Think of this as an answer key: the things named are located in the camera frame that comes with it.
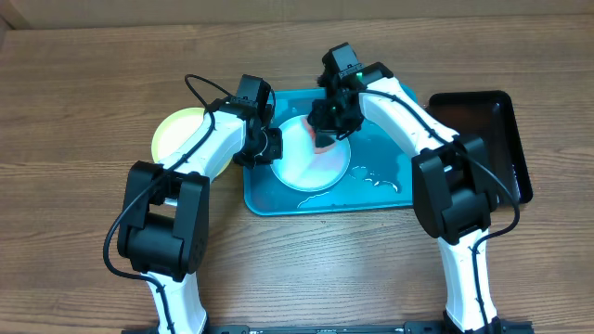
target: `wood grain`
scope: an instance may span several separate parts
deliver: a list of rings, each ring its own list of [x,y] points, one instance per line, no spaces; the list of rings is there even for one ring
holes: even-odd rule
[[[183,75],[234,90],[242,73],[312,87],[349,41],[421,101],[502,89],[515,104],[535,198],[489,243],[500,315],[538,333],[594,328],[594,19],[402,19],[10,31],[0,53],[0,332],[116,333],[154,325],[149,290],[111,275],[101,245],[126,174],[157,125],[196,106]],[[207,99],[217,94],[203,88]],[[215,324],[436,319],[440,256],[411,210],[258,217],[241,169],[213,184],[200,296]],[[509,210],[494,214],[494,229]],[[118,267],[126,260],[116,252]]]

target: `cardboard wall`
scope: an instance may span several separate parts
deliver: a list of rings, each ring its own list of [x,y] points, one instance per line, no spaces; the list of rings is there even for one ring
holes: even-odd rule
[[[594,13],[593,0],[0,0],[15,29]]]

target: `yellow plate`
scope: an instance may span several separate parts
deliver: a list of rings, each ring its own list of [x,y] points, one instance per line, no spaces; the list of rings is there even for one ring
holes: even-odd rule
[[[204,108],[186,108],[169,115],[157,128],[152,137],[150,152],[152,159],[159,162],[180,148],[202,125]],[[228,161],[217,176],[225,170]]]

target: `black cable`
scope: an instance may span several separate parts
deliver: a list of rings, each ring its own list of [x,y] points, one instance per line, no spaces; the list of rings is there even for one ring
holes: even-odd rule
[[[270,87],[270,93],[272,94],[272,118],[275,118],[275,110],[277,110],[277,96],[275,90]]]
[[[484,301],[483,301],[483,296],[481,294],[481,286],[479,284],[479,269],[478,269],[478,260],[477,260],[477,255],[479,254],[478,249],[479,249],[479,246],[483,242],[487,241],[488,239],[503,236],[504,234],[509,233],[512,229],[514,229],[516,227],[516,225],[520,221],[520,206],[519,206],[518,201],[511,195],[510,191],[505,187],[505,185],[503,185],[501,180],[499,180],[498,177],[496,177],[491,171],[489,171],[488,168],[484,167],[480,162],[469,157],[466,154],[466,152],[457,148],[451,142],[448,142],[447,140],[443,139],[440,135],[438,135],[435,132],[435,130],[433,130],[433,128],[429,124],[427,124],[427,122],[424,121],[420,117],[420,115],[412,107],[410,107],[405,101],[403,101],[400,97],[391,95],[391,94],[388,94],[385,92],[381,92],[381,91],[371,90],[371,89],[362,89],[362,90],[346,92],[346,94],[359,94],[359,93],[368,93],[368,94],[373,94],[373,95],[377,95],[377,96],[384,96],[384,97],[390,98],[392,101],[400,104],[408,112],[410,112],[410,114],[417,120],[417,122],[419,122],[419,124],[423,128],[425,128],[425,130],[430,134],[430,136],[434,137],[442,144],[453,148],[454,151],[460,157],[462,157],[466,161],[472,163],[473,165],[475,165],[476,167],[481,169],[484,173],[486,173],[491,179],[493,179],[493,181],[495,181],[495,183],[497,183],[499,188],[503,191],[503,195],[505,195],[505,197],[510,201],[511,206],[513,207],[513,214],[514,214],[513,221],[511,222],[511,224],[497,232],[490,233],[490,234],[478,239],[474,243],[474,246],[472,247],[472,271],[474,273],[474,287],[476,288],[476,297],[477,297],[476,299],[477,299],[477,302],[479,303],[479,306],[481,308],[481,315],[483,316],[485,332],[486,332],[486,334],[490,334],[491,330],[490,330],[490,327],[488,326],[489,321],[486,317],[486,311],[484,310]]]
[[[174,322],[171,319],[171,314],[169,312],[169,304],[167,303],[167,296],[165,295],[165,291],[164,291],[164,286],[159,283],[159,281],[151,276],[141,276],[138,274],[130,274],[130,273],[125,273],[121,270],[116,269],[113,264],[111,263],[110,260],[110,243],[111,243],[111,239],[113,238],[113,235],[115,234],[115,231],[118,229],[118,227],[120,226],[120,223],[122,222],[123,217],[130,212],[130,210],[132,210],[132,208],[134,206],[136,206],[136,204],[142,199],[144,198],[149,192],[153,191],[155,186],[159,184],[159,182],[161,180],[163,180],[165,177],[167,177],[170,173],[172,173],[174,170],[176,170],[179,166],[181,166],[182,164],[187,162],[187,159],[189,157],[192,156],[192,154],[194,154],[196,152],[196,150],[198,150],[198,148],[200,148],[200,146],[202,146],[202,144],[204,144],[204,142],[206,142],[206,140],[208,139],[208,137],[211,135],[211,133],[214,131],[214,115],[213,115],[213,111],[212,110],[208,110],[208,104],[206,103],[206,101],[202,98],[202,96],[200,96],[200,94],[198,94],[198,92],[196,91],[196,89],[194,89],[194,87],[190,84],[188,78],[195,78],[198,80],[202,80],[207,84],[210,84],[216,88],[218,88],[221,92],[227,94],[227,98],[229,99],[229,97],[231,96],[231,94],[229,94],[229,92],[227,92],[227,90],[225,90],[224,88],[222,88],[221,86],[219,86],[216,83],[211,82],[210,80],[204,79],[198,75],[194,75],[194,74],[188,74],[186,75],[186,77],[184,78],[187,87],[189,88],[189,90],[192,92],[192,94],[194,94],[194,96],[202,103],[202,105],[204,105],[204,108],[206,109],[205,112],[208,112],[210,118],[211,118],[211,125],[209,126],[208,130],[206,131],[206,134],[204,135],[204,137],[202,137],[198,143],[196,143],[196,145],[194,145],[186,154],[184,154],[178,161],[176,161],[171,167],[169,167],[168,169],[165,170],[165,172],[163,172],[161,175],[159,175],[157,178],[155,178],[144,190],[142,190],[140,192],[140,194],[138,194],[138,196],[136,196],[132,202],[130,202],[130,204],[128,206],[125,207],[125,209],[123,209],[122,213],[120,213],[118,215],[118,217],[115,219],[115,221],[113,222],[113,225],[111,225],[110,231],[108,232],[108,234],[105,236],[105,242],[103,243],[103,263],[105,264],[105,266],[115,275],[115,276],[120,276],[120,277],[124,277],[124,278],[129,278],[129,279],[135,279],[135,280],[142,280],[148,283],[153,284],[155,287],[157,287],[157,293],[161,294],[161,301],[163,304],[163,311],[165,313],[165,319],[167,321],[167,329],[169,329],[171,331],[172,334],[175,334],[175,329],[174,329]]]

